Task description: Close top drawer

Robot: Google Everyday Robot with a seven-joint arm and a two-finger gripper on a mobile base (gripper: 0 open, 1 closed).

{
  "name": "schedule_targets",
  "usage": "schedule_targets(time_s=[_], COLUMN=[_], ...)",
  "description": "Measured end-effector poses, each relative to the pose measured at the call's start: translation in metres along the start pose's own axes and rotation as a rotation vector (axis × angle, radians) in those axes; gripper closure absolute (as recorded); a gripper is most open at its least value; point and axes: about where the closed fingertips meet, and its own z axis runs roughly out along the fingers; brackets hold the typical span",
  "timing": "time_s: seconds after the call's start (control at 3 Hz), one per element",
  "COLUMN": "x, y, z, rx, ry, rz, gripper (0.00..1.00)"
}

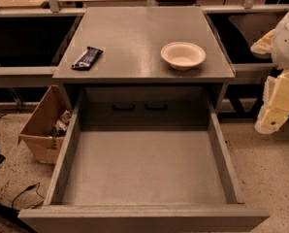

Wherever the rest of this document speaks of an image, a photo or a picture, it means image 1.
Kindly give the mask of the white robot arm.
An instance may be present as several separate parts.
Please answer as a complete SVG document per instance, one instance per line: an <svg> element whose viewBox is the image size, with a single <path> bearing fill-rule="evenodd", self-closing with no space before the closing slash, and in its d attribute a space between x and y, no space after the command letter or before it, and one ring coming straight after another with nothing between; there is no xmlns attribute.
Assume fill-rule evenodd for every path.
<svg viewBox="0 0 289 233"><path fill-rule="evenodd" d="M263 105L255 123L257 132L272 134L289 118L289 12L275 29L269 31L250 49L258 54L269 53L275 67L282 71L276 78L267 77Z"/></svg>

